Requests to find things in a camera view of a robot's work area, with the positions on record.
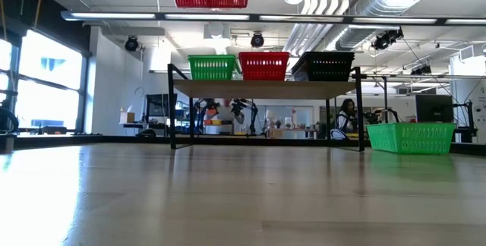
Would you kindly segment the wooden background table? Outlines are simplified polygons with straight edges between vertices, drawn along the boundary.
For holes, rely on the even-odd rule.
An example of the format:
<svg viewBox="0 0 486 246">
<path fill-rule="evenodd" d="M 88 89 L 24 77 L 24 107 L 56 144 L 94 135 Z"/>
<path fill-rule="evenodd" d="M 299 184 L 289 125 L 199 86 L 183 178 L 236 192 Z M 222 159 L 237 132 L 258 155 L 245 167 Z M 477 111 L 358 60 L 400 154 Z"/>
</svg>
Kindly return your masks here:
<svg viewBox="0 0 486 246">
<path fill-rule="evenodd" d="M 301 128 L 268 128 L 267 138 L 284 140 L 315 140 L 317 130 Z"/>
</svg>

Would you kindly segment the silver ventilation duct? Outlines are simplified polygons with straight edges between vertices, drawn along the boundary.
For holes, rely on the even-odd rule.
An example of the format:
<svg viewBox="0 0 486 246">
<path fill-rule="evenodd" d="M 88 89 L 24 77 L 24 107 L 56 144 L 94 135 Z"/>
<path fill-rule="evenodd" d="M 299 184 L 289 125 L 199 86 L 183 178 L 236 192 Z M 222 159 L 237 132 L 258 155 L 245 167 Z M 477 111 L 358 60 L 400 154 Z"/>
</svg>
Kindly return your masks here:
<svg viewBox="0 0 486 246">
<path fill-rule="evenodd" d="M 353 18 L 350 25 L 336 27 L 329 33 L 332 39 L 328 49 L 350 51 L 361 45 L 378 27 L 391 17 L 406 13 L 421 0 L 358 0 L 347 15 Z"/>
</svg>

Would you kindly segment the black ceiling spotlight cluster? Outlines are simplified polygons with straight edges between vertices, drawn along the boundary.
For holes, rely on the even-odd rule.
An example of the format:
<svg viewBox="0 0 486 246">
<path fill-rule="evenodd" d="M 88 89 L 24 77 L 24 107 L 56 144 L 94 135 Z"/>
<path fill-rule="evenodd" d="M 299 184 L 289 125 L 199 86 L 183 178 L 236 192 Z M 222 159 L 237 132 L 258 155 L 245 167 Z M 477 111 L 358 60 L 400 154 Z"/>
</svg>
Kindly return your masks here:
<svg viewBox="0 0 486 246">
<path fill-rule="evenodd" d="M 404 37 L 402 28 L 398 30 L 388 30 L 382 34 L 376 36 L 376 39 L 372 42 L 371 47 L 375 50 L 385 50 L 398 39 Z"/>
</svg>

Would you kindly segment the black computer monitor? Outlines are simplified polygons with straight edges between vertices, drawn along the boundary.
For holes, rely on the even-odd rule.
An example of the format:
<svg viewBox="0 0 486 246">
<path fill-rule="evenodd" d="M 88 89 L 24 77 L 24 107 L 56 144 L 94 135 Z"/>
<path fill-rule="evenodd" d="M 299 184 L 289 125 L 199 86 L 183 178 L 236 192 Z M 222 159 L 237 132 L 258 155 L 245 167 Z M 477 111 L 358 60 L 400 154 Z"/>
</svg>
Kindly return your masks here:
<svg viewBox="0 0 486 246">
<path fill-rule="evenodd" d="M 169 95 L 148 94 L 146 115 L 153 117 L 169 117 Z"/>
<path fill-rule="evenodd" d="M 453 100 L 451 96 L 420 94 L 415 96 L 417 122 L 451 123 Z"/>
</svg>

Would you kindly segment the green plastic slotted basket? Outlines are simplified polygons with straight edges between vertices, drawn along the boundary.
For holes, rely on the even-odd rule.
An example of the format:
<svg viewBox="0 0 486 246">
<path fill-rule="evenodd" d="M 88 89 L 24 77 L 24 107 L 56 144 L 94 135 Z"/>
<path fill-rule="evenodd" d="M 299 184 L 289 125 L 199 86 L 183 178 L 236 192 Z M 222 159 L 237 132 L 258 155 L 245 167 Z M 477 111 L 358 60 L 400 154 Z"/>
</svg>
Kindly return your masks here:
<svg viewBox="0 0 486 246">
<path fill-rule="evenodd" d="M 454 123 L 382 123 L 368 125 L 374 150 L 401 154 L 445 154 L 455 129 Z"/>
<path fill-rule="evenodd" d="M 188 60 L 190 59 L 231 59 L 236 60 L 234 55 L 188 55 Z"/>
<path fill-rule="evenodd" d="M 236 60 L 190 59 L 188 60 L 193 80 L 231 80 Z"/>
</svg>

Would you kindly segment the overhead LED light bar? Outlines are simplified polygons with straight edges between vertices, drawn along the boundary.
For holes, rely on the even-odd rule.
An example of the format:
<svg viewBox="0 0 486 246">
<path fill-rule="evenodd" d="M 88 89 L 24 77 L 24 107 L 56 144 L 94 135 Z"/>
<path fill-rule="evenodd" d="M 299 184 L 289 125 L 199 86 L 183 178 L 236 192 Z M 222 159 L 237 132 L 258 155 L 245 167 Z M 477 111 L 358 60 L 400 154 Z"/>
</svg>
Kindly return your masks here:
<svg viewBox="0 0 486 246">
<path fill-rule="evenodd" d="M 62 11 L 66 21 L 198 21 L 198 22 L 248 22 L 296 24 L 295 17 L 303 14 L 230 14 L 230 13 L 121 13 L 121 12 L 73 12 Z M 350 25 L 353 18 L 348 15 L 333 15 L 330 24 Z M 391 17 L 386 25 L 416 27 L 486 27 L 486 17 Z"/>
</svg>

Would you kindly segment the white ceiling pipes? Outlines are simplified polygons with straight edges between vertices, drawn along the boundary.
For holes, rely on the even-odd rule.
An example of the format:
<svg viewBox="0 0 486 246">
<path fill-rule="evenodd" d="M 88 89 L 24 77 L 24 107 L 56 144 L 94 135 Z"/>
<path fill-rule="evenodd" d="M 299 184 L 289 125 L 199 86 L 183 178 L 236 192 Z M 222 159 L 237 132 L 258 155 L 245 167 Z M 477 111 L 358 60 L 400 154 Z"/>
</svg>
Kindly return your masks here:
<svg viewBox="0 0 486 246">
<path fill-rule="evenodd" d="M 329 30 L 333 15 L 340 16 L 349 7 L 350 0 L 305 0 L 301 14 L 295 17 L 296 24 L 291 30 L 285 52 L 292 56 L 300 56 L 312 50 Z"/>
</svg>

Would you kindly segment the black aluminium rig frame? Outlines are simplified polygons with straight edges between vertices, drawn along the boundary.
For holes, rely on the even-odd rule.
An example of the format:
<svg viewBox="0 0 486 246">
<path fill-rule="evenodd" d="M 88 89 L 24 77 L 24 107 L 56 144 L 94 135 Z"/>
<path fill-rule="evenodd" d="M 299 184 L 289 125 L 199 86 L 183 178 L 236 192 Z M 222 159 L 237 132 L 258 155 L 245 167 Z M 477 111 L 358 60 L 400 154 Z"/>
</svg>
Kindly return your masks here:
<svg viewBox="0 0 486 246">
<path fill-rule="evenodd" d="M 169 144 L 168 137 L 133 137 L 133 136 L 103 136 L 103 135 L 0 135 L 0 153 L 12 150 L 32 149 L 41 147 L 61 147 L 84 144 Z M 291 140 L 266 139 L 257 137 L 194 137 L 185 135 L 175 139 L 177 148 L 189 145 L 227 145 L 227 146 L 276 146 L 276 147 L 338 147 L 357 148 L 356 140 Z M 476 143 L 453 143 L 451 153 L 486 157 L 486 145 Z"/>
</svg>

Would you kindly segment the black plastic slotted basket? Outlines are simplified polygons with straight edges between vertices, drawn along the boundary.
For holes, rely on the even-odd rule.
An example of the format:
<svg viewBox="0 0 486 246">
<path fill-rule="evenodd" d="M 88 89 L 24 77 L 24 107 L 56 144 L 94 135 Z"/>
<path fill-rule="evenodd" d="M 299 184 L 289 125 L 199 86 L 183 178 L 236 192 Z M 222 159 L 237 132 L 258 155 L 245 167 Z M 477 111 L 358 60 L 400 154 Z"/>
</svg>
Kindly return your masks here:
<svg viewBox="0 0 486 246">
<path fill-rule="evenodd" d="M 345 58 L 354 57 L 354 52 L 339 52 L 339 51 L 326 51 L 326 52 L 305 52 L 302 55 L 304 57 L 322 57 L 322 58 Z"/>
<path fill-rule="evenodd" d="M 294 81 L 312 81 L 313 66 L 312 61 L 300 59 L 291 70 Z"/>
<path fill-rule="evenodd" d="M 355 56 L 345 58 L 301 57 L 300 59 L 314 63 L 312 81 L 347 82 Z"/>
</svg>

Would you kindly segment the wooden shelf with black frame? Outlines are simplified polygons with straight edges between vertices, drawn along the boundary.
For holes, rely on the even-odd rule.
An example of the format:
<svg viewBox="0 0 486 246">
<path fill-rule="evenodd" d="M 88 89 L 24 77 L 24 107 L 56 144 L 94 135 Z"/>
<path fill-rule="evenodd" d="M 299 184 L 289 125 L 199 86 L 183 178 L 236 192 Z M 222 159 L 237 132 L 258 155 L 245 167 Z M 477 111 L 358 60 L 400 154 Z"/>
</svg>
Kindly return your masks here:
<svg viewBox="0 0 486 246">
<path fill-rule="evenodd" d="M 358 142 L 355 146 L 358 152 L 365 151 L 365 126 L 362 113 L 361 69 L 353 67 L 355 82 L 329 81 L 265 81 L 265 80 L 190 80 L 173 64 L 168 68 L 169 93 L 169 129 L 170 147 L 176 150 L 180 143 L 183 147 L 190 145 L 243 145 L 250 146 L 303 146 L 302 140 L 264 140 L 263 138 L 237 137 L 202 137 L 194 136 L 194 117 L 190 117 L 190 134 L 188 138 L 175 136 L 175 91 L 178 90 L 189 98 L 252 98 L 252 99 L 302 99 L 324 100 L 329 103 L 348 91 L 356 91 L 356 105 L 358 106 Z"/>
</svg>

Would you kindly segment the person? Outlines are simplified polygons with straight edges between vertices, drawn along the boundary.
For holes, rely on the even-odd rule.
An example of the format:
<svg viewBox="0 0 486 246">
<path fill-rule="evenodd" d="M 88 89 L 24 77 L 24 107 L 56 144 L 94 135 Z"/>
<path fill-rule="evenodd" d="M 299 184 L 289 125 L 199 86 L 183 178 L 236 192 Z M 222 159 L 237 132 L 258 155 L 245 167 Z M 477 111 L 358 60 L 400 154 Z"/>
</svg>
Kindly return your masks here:
<svg viewBox="0 0 486 246">
<path fill-rule="evenodd" d="M 345 99 L 337 115 L 337 128 L 345 134 L 358 132 L 358 123 L 355 113 L 355 103 L 352 99 Z"/>
</svg>

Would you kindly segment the black equipment stand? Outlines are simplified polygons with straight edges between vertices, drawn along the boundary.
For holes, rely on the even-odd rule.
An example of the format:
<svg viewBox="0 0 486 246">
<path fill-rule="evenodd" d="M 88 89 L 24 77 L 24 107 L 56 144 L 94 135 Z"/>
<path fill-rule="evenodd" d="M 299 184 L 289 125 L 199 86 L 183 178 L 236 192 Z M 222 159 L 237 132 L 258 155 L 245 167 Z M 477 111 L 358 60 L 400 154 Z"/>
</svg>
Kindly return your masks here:
<svg viewBox="0 0 486 246">
<path fill-rule="evenodd" d="M 454 133 L 460 135 L 461 143 L 471 143 L 478 133 L 478 129 L 474 124 L 472 101 L 469 100 L 462 104 L 453 104 L 453 108 L 464 108 L 466 110 L 467 120 L 465 121 L 465 124 L 463 126 L 457 126 Z"/>
</svg>

